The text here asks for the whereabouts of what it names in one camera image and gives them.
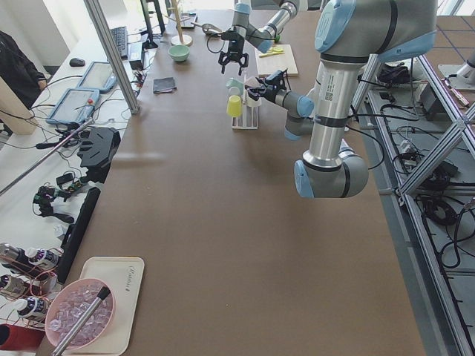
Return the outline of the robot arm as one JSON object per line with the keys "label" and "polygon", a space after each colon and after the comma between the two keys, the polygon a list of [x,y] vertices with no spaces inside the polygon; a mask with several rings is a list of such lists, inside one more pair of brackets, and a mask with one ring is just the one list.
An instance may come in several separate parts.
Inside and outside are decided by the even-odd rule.
{"label": "robot arm", "polygon": [[313,120],[309,149],[294,165],[301,197],[345,198],[363,190],[367,165],[343,139],[358,72],[372,54],[395,62],[427,53],[436,38],[436,14],[436,1],[329,1],[315,31],[316,97],[286,90],[276,83],[279,72],[248,89],[253,99],[263,97]]}
{"label": "robot arm", "polygon": [[234,62],[239,64],[238,75],[249,65],[249,55],[243,52],[244,43],[247,41],[261,53],[266,53],[274,43],[285,25],[296,17],[300,2],[298,0],[275,1],[278,11],[263,26],[256,27],[250,23],[251,6],[238,2],[233,12],[232,26],[220,34],[220,38],[228,42],[226,51],[220,51],[218,64],[221,73],[224,74],[227,64]]}

